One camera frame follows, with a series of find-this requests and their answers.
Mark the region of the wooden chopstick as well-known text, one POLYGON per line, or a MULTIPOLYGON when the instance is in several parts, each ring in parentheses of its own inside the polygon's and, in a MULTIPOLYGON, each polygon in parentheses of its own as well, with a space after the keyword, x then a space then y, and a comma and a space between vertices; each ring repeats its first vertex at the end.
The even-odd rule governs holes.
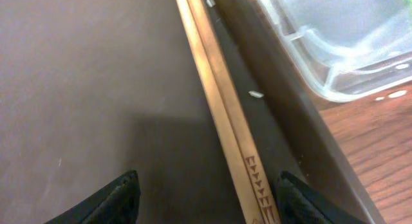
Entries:
POLYGON ((247 169, 212 74, 211 64, 203 47, 189 2, 188 0, 176 0, 176 2, 245 221, 247 224, 263 223, 264 220, 259 205, 256 203, 247 169))
POLYGON ((274 196, 203 0, 188 0, 263 223, 280 224, 274 196))

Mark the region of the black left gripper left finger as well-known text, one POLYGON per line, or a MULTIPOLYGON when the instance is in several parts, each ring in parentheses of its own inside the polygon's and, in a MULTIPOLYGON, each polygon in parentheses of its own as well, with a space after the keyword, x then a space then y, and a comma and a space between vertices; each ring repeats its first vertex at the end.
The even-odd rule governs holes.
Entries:
POLYGON ((46 224, 135 224, 140 195, 138 174, 129 170, 46 224))

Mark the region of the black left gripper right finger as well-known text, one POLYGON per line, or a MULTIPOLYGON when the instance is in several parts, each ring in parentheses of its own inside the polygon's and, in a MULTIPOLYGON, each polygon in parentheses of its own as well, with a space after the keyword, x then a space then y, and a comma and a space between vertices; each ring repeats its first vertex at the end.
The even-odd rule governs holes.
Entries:
POLYGON ((287 171, 277 179, 276 204, 285 224, 364 224, 287 171))

